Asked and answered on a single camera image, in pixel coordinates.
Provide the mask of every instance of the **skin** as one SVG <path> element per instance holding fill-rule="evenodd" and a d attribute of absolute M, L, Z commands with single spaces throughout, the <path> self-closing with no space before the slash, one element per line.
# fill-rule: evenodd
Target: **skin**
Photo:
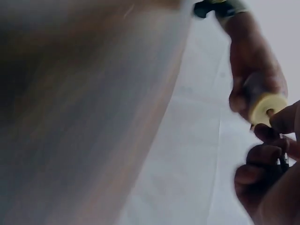
<path fill-rule="evenodd" d="M 267 91 L 288 95 L 281 67 L 250 13 L 232 17 L 225 31 L 232 43 L 230 63 L 233 88 L 230 108 L 248 120 L 249 106 L 243 85 L 253 72 L 264 76 Z M 270 123 L 255 127 L 256 136 L 264 144 L 250 149 L 246 163 L 236 170 L 234 186 L 238 200 L 256 225 L 300 224 L 300 163 L 283 174 L 277 165 L 285 152 L 300 159 L 300 102 L 275 114 Z M 279 139 L 279 133 L 295 133 L 297 141 Z"/>
<path fill-rule="evenodd" d="M 230 63 L 233 87 L 229 105 L 233 112 L 248 120 L 249 106 L 243 93 L 243 85 L 253 72 L 264 76 L 268 92 L 288 95 L 285 77 L 271 48 L 262 36 L 257 22 L 250 13 L 239 13 L 226 24 L 225 31 L 232 42 Z"/>
<path fill-rule="evenodd" d="M 246 163 L 236 170 L 236 195 L 255 225 L 298 225 L 300 163 L 283 174 L 276 162 L 284 152 L 300 159 L 300 101 L 275 114 L 270 122 L 272 128 L 264 124 L 255 127 L 264 144 L 253 147 Z M 297 141 L 278 139 L 279 133 L 296 133 Z"/>

